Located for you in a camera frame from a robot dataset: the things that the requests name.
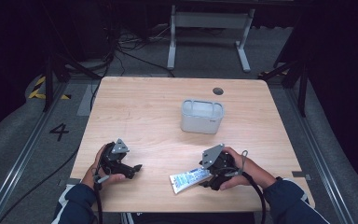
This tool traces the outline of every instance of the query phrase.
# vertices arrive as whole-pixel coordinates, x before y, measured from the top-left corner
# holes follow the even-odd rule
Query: white plastic container
[[[217,102],[184,100],[181,129],[192,133],[217,133],[224,114],[223,106]]]

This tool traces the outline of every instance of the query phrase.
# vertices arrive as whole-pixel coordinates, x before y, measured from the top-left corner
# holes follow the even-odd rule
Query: toothpaste tube
[[[170,175],[170,180],[173,191],[177,194],[183,189],[187,189],[210,176],[209,170],[200,167],[179,175]]]

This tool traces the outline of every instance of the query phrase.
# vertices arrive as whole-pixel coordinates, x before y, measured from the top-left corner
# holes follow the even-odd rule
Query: metal rail
[[[344,199],[341,196],[341,193],[339,192],[337,182],[335,178],[332,176],[330,169],[328,168],[328,165],[324,160],[324,156],[312,133],[312,129],[310,128],[308,121],[301,116],[298,110],[294,91],[292,89],[286,89],[285,93],[291,103],[291,107],[296,111],[296,118],[300,123],[301,128],[303,129],[303,132],[308,140],[307,143],[310,147],[310,155],[312,156],[316,168],[318,169],[319,174],[321,175],[322,181],[324,182],[324,186],[327,190],[330,200],[334,208],[336,209],[340,223],[345,223],[345,224],[354,223],[351,217],[351,213],[347,205],[345,204]]]
[[[63,95],[66,89],[67,83],[59,83],[57,84],[57,89],[54,93],[55,101],[52,102],[51,107],[48,111],[43,113],[39,120],[37,121],[30,137],[28,138],[24,148],[21,151],[21,154],[17,158],[11,170],[7,173],[7,177],[5,179],[4,184],[0,188],[0,215],[5,208],[8,198],[16,187],[19,179],[24,171],[28,161],[30,160],[32,154],[34,153],[35,145],[40,138],[40,134],[42,133],[44,127],[48,119],[50,118],[58,100]]]

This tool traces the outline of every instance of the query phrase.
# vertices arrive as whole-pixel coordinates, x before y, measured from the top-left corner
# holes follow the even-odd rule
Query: yellow and black striped tape
[[[34,85],[34,89],[31,91],[31,94],[28,96],[28,98],[38,98],[38,99],[46,99],[46,94],[38,93],[40,90],[40,87],[42,87],[43,83],[46,80],[46,76],[42,74],[40,78],[37,80],[36,84]],[[62,100],[70,100],[72,98],[72,95],[70,94],[64,94],[61,99]]]

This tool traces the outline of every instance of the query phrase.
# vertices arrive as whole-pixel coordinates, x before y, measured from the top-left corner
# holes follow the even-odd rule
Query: dark blue sleeve
[[[95,219],[91,209],[95,203],[94,191],[84,184],[76,184],[68,188],[57,203],[52,223],[92,223]]]
[[[307,194],[296,183],[279,179],[264,190],[269,203],[273,222],[278,224],[328,223],[316,210],[310,207]]]

